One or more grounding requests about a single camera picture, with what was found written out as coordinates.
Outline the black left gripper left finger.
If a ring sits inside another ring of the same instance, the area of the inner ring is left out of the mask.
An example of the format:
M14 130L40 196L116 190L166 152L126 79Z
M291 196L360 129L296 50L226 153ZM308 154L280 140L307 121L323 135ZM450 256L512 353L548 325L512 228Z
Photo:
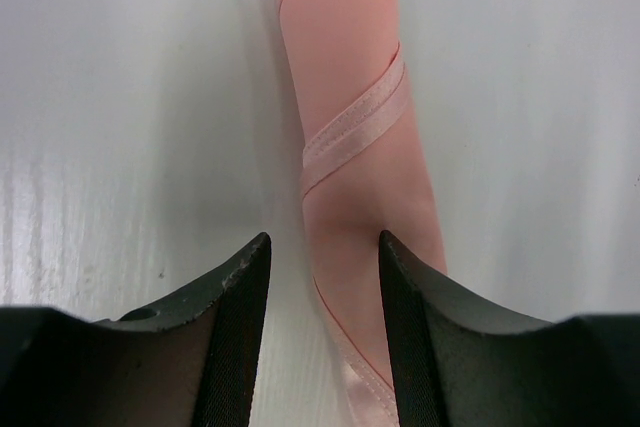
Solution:
M1 311L5 426L245 426L271 270L259 234L229 260L118 320Z

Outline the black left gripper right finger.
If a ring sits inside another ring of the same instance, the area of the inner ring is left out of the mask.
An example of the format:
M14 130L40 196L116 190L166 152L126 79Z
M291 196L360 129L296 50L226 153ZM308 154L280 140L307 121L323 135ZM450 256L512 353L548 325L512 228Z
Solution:
M393 234L379 274L399 421L404 426L635 426L639 318L553 323L472 292Z

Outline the pink satin napkin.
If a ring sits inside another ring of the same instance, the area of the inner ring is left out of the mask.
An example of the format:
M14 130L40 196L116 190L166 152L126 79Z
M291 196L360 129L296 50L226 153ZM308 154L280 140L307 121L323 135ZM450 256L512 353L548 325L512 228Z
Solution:
M301 198L312 280L358 426L398 414L380 292L390 231L427 265L445 250L397 0L277 0L304 134Z

